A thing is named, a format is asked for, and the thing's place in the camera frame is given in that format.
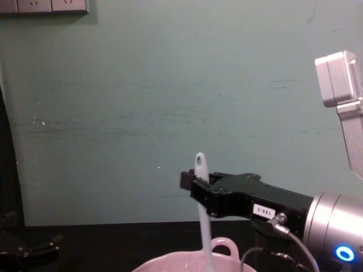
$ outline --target black table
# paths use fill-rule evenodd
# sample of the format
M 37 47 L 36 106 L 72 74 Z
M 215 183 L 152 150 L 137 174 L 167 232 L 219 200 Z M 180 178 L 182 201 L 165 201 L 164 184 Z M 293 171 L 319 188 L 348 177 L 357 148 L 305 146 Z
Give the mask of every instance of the black table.
M 31 245 L 62 234 L 60 259 L 34 272 L 131 272 L 145 261 L 175 251 L 201 249 L 198 222 L 27 227 L 19 235 Z M 235 241 L 240 254 L 254 245 L 249 221 L 212 222 L 213 237 Z M 226 248 L 216 252 L 228 254 Z

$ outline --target black surface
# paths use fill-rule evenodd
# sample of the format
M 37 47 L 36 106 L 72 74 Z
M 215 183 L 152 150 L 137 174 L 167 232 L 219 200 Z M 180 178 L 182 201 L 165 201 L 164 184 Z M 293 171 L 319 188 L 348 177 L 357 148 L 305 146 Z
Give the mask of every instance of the black surface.
M 256 174 L 250 174 L 251 176 L 256 177 L 257 179 L 261 179 L 261 177 L 259 175 Z M 231 176 L 231 174 L 226 174 L 226 173 L 219 173 L 219 172 L 214 172 L 214 173 L 210 173 L 209 174 L 209 183 L 210 184 L 214 184 L 216 183 L 219 179 L 222 179 L 224 177 L 229 177 Z M 182 172 L 180 174 L 180 188 L 190 191 L 192 190 L 192 183 L 195 181 L 196 176 L 194 175 L 194 169 L 190 169 L 188 172 Z
M 0 227 L 24 226 L 22 195 L 9 119 L 0 86 Z
M 58 264 L 31 271 L 131 272 L 154 257 L 201 249 L 198 222 L 30 227 L 20 233 L 28 245 L 41 244 L 58 234 L 64 236 Z M 254 245 L 248 221 L 212 222 L 212 236 L 234 240 L 241 253 Z M 228 254 L 224 248 L 217 252 Z

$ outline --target teal wall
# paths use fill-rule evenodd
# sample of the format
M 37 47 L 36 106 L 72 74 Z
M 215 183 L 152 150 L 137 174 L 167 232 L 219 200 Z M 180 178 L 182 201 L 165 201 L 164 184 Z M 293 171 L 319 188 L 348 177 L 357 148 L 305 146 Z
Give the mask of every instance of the teal wall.
M 0 39 L 28 225 L 196 220 L 178 182 L 198 151 L 311 196 L 363 192 L 314 67 L 363 58 L 360 1 L 100 0 L 2 19 Z

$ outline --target electrical outlet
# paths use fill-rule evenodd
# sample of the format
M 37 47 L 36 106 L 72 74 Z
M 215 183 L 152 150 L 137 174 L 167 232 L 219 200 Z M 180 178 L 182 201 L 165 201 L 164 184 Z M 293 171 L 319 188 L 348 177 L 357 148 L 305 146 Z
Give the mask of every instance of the electrical outlet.
M 0 0 L 0 14 L 17 13 L 16 0 Z
M 88 12 L 86 0 L 52 0 L 53 12 Z
M 51 0 L 18 0 L 19 13 L 52 12 Z

